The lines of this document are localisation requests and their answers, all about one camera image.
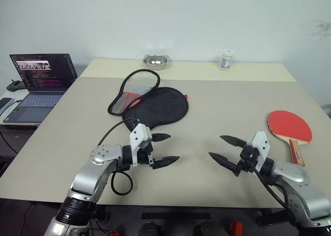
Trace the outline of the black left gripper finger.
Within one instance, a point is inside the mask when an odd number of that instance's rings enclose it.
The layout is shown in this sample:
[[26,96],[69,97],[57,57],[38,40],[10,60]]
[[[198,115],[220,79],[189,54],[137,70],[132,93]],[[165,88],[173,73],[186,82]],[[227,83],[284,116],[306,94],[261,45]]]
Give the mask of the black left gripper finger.
[[179,160],[179,158],[180,158],[179,156],[168,156],[168,157],[164,157],[160,160],[156,160],[152,164],[152,169],[155,170],[155,169],[169,166],[170,164],[173,164],[174,162]]
[[155,133],[155,134],[152,134],[152,141],[153,142],[160,142],[160,141],[166,140],[170,137],[171,137],[171,135],[169,135],[169,134]]

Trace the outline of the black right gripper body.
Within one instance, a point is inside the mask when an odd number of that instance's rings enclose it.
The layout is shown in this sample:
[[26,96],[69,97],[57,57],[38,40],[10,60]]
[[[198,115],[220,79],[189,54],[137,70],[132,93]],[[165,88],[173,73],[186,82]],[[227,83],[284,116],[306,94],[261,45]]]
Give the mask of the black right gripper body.
[[251,144],[235,144],[234,146],[242,148],[240,160],[233,170],[234,175],[239,176],[242,171],[254,173],[258,163],[258,149]]

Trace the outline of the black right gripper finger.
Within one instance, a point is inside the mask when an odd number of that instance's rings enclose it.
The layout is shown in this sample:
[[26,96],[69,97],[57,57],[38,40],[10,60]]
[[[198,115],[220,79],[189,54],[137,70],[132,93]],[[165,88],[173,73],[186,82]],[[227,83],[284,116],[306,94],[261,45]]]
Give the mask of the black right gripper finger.
[[237,146],[237,147],[242,147],[244,148],[246,145],[247,145],[247,142],[242,140],[242,139],[239,139],[237,137],[233,137],[233,136],[228,136],[228,135],[221,135],[220,138],[222,140],[224,140],[225,142],[227,142],[228,144],[230,145],[233,145],[233,146]]
[[237,168],[237,164],[229,161],[226,157],[217,154],[217,153],[212,153],[209,152],[210,157],[219,165],[225,167],[226,169],[230,170],[230,171],[235,171]]

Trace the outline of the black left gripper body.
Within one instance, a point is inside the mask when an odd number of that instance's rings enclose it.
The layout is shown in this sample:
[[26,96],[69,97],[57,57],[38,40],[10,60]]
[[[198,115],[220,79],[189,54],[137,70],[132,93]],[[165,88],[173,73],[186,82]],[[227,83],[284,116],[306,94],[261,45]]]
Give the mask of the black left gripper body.
[[152,169],[154,169],[154,159],[152,156],[153,146],[150,142],[145,148],[140,148],[137,152],[137,161],[139,164],[149,165]]

